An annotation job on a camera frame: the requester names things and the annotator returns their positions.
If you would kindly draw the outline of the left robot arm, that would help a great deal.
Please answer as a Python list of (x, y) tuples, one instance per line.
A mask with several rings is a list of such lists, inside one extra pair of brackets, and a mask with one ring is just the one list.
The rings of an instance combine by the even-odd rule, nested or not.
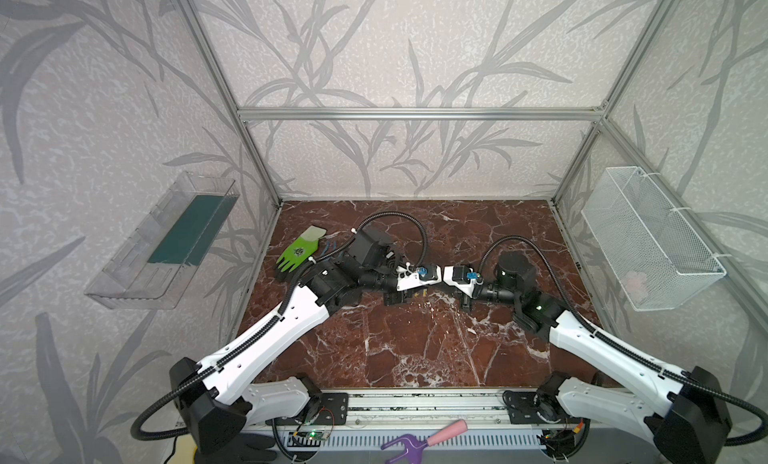
[(366, 291), (402, 301), (424, 284), (429, 269), (405, 261), (376, 229), (356, 231), (328, 257), (305, 261), (283, 300), (247, 331), (199, 361), (183, 358), (169, 372), (170, 402), (200, 456), (223, 457), (250, 423), (301, 414), (315, 395), (308, 380), (289, 378), (255, 391), (252, 382), (308, 331), (359, 303)]

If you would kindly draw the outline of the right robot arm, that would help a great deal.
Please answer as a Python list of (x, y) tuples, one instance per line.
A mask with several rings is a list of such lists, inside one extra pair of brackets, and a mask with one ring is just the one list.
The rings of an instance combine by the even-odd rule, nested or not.
[(521, 329), (622, 386), (603, 388), (555, 372), (536, 391), (541, 418), (598, 421), (652, 443), (671, 463), (716, 462), (732, 422), (725, 402), (713, 395), (719, 389), (714, 375), (696, 367), (687, 374), (691, 384), (674, 380), (676, 366), (624, 343), (541, 291), (535, 265), (521, 252), (501, 254), (491, 280), (469, 265), (447, 267), (443, 279), (460, 291), (464, 308), (475, 301), (510, 306)]

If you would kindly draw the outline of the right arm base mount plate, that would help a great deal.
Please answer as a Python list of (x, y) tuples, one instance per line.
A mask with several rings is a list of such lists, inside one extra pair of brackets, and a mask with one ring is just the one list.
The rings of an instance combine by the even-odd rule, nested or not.
[(504, 390), (502, 402), (512, 424), (560, 424), (565, 414), (557, 403), (536, 391)]

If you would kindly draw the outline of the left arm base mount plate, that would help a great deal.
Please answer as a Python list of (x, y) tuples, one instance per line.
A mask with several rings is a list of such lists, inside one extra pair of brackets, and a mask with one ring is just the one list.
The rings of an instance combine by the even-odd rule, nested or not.
[(293, 417), (276, 420), (278, 425), (298, 426), (299, 424), (335, 426), (343, 425), (347, 420), (350, 396), (345, 392), (322, 393), (310, 398), (307, 405)]

